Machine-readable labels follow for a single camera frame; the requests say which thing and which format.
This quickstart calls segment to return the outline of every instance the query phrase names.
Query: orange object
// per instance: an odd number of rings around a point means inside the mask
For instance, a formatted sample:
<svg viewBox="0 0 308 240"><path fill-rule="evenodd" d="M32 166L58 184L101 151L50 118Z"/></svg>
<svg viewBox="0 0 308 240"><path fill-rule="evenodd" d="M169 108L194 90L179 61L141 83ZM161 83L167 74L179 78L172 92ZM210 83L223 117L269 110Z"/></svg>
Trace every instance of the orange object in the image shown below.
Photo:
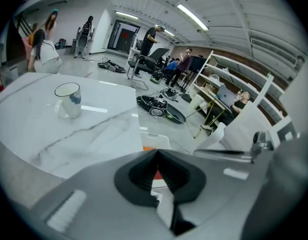
<svg viewBox="0 0 308 240"><path fill-rule="evenodd" d="M156 148L154 148L154 147L148 147L148 146L144 146L143 147L143 150L145 151L145 150L156 150ZM160 173L159 173L159 171L157 170L157 172L156 172L156 174L155 174L155 176L154 176L154 180L161 180L163 177L160 175Z"/></svg>
<svg viewBox="0 0 308 240"><path fill-rule="evenodd" d="M28 36L28 44L29 44L30 46L33 45L33 39L34 39L34 34L30 34L30 35Z"/></svg>
<svg viewBox="0 0 308 240"><path fill-rule="evenodd" d="M143 147L143 150L144 150L144 151L145 151L145 150L156 150L156 148L154 148L154 147L151 147L151 148L150 148L150 147L148 147L148 146L146 146L146 147L144 146L144 147Z"/></svg>

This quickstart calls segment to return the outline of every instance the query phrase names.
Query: mug handle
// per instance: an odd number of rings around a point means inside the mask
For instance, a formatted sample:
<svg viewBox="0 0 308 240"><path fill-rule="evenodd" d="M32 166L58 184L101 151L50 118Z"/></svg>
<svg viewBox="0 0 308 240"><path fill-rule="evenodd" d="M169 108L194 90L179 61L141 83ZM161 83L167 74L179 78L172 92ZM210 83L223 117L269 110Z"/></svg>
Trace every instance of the mug handle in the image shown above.
<svg viewBox="0 0 308 240"><path fill-rule="evenodd" d="M58 100L55 104L54 111L60 118L68 118L69 115L66 113L65 109L62 107L63 100Z"/></svg>

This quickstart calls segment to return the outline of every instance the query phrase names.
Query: doorway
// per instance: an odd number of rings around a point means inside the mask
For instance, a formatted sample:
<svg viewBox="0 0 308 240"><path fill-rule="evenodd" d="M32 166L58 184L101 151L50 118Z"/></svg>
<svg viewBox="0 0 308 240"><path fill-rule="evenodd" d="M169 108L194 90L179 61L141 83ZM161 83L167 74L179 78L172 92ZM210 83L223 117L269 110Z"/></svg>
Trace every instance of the doorway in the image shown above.
<svg viewBox="0 0 308 240"><path fill-rule="evenodd" d="M108 49L129 54L129 50L139 31L139 26L117 20L108 42Z"/></svg>

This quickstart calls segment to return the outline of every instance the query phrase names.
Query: backpack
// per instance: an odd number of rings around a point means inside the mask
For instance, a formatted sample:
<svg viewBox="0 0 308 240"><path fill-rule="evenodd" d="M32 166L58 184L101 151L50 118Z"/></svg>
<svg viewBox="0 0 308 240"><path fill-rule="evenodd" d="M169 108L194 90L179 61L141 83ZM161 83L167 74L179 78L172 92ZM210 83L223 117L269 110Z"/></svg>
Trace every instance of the backpack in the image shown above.
<svg viewBox="0 0 308 240"><path fill-rule="evenodd" d="M83 26L81 36L88 36L90 29L92 28L92 23L86 23Z"/></svg>

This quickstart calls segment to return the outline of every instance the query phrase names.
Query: person in blue shirt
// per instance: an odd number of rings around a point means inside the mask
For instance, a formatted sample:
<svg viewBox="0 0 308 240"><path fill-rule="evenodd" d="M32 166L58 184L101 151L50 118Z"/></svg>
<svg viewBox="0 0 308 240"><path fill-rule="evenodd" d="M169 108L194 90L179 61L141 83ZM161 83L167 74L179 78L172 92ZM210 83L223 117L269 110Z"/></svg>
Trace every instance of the person in blue shirt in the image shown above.
<svg viewBox="0 0 308 240"><path fill-rule="evenodd" d="M174 61L168 64L168 66L165 68L163 72L166 75L166 77L168 77L169 74L177 68L179 61L180 61L179 58L176 58Z"/></svg>
<svg viewBox="0 0 308 240"><path fill-rule="evenodd" d="M176 58L173 62L170 62L170 63L168 64L168 66L166 67L166 69L167 69L167 70L174 70L174 69L177 68L178 63L179 63L179 59Z"/></svg>

